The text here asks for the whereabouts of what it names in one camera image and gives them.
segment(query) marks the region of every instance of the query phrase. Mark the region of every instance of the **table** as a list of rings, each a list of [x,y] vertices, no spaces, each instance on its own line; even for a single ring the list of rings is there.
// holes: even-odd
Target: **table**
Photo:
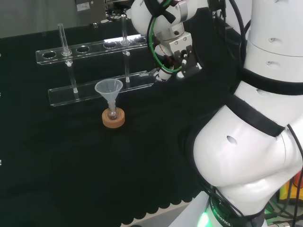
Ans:
[[[120,36],[119,26],[71,28],[66,36],[70,45],[92,42]],[[211,13],[199,10],[185,28],[203,70],[182,82],[120,94],[126,122],[117,130],[103,126],[101,98],[49,105],[47,90],[69,84],[66,67],[37,65],[35,51],[60,46],[57,31],[0,40],[1,227],[119,227],[201,191],[179,140],[211,119],[238,80]],[[75,61],[76,80],[122,74],[122,59]],[[131,71],[154,67],[146,49],[133,59]]]

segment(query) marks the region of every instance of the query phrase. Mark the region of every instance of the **rack hole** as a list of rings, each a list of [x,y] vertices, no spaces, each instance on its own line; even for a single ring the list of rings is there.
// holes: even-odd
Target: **rack hole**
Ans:
[[[57,55],[56,52],[50,51],[50,52],[44,53],[42,56],[46,59],[50,59],[50,58],[54,58],[56,55]]]
[[[226,138],[231,144],[235,144],[235,145],[238,144],[237,140],[234,137],[227,136]]]
[[[79,53],[86,53],[86,52],[89,51],[89,47],[88,46],[81,46],[81,47],[78,47],[76,51],[79,52]]]
[[[146,39],[144,37],[138,37],[138,38],[135,38],[134,41],[138,44],[142,44],[142,43],[146,42]]]
[[[109,43],[105,43],[104,47],[107,49],[111,49],[114,48],[117,44],[115,42],[109,42]]]

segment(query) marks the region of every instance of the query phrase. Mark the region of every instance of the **test tube rack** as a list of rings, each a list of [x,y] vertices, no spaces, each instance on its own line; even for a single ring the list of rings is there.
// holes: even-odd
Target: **test tube rack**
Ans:
[[[131,39],[127,39],[125,15],[121,16],[121,21],[123,34],[121,41],[99,41],[68,46],[63,24],[59,24],[58,29],[62,47],[36,51],[36,61],[38,64],[46,65],[64,61],[68,69],[71,85],[48,90],[51,106],[61,106],[101,97],[95,91],[95,85],[100,80],[91,81],[85,84],[76,83],[73,72],[73,60],[75,59],[122,52],[124,56],[125,75],[112,77],[123,82],[123,88],[120,93],[150,87],[154,84],[155,80],[153,75],[157,72],[157,69],[153,69],[150,72],[140,71],[132,74],[129,73],[129,59],[131,57],[131,50],[145,48],[147,47],[147,43],[144,36],[133,39],[129,37]]]

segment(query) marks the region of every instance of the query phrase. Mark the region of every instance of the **glass test tube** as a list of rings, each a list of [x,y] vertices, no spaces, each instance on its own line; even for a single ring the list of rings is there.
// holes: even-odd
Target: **glass test tube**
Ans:
[[[60,34],[61,44],[62,44],[62,47],[63,47],[62,55],[69,56],[70,55],[70,51],[68,49],[68,45],[67,45],[67,41],[66,41],[66,37],[65,37],[65,32],[64,32],[63,24],[61,24],[61,23],[58,24],[58,28],[59,28],[59,34]]]
[[[62,23],[58,24],[58,29],[59,29],[62,48],[63,48],[62,55],[68,57],[68,56],[71,55],[71,52],[68,49],[68,45],[67,45],[65,32],[64,32],[64,28],[63,28]],[[71,81],[71,87],[72,87],[73,92],[75,94],[75,98],[77,99],[77,98],[79,98],[78,97],[78,89],[77,89],[75,75],[74,75],[74,72],[73,72],[73,69],[72,69],[72,60],[66,60],[65,64],[67,65],[68,75],[69,75],[70,81]]]
[[[123,51],[123,57],[124,57],[124,67],[125,67],[125,79],[126,82],[129,83],[129,57],[131,56],[131,53],[129,51]]]
[[[117,119],[116,101],[108,102],[107,115],[111,120]]]
[[[122,37],[123,41],[121,42],[122,45],[127,46],[130,42],[127,40],[127,25],[126,25],[126,15],[121,15],[121,22],[122,22]]]

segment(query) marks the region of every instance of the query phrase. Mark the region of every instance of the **black strap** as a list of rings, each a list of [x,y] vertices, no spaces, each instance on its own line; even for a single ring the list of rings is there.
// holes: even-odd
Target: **black strap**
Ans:
[[[287,96],[303,95],[303,83],[269,79],[244,68],[239,69],[239,75],[245,83],[263,91]]]
[[[144,2],[148,11],[151,13],[153,17],[159,17],[163,15],[171,24],[175,21],[176,17],[171,13],[169,13],[168,11],[166,11],[169,5],[163,7],[163,4],[158,3],[157,0],[144,0]]]
[[[269,136],[276,137],[284,130],[283,126],[267,118],[236,95],[228,94],[225,104],[247,124]]]

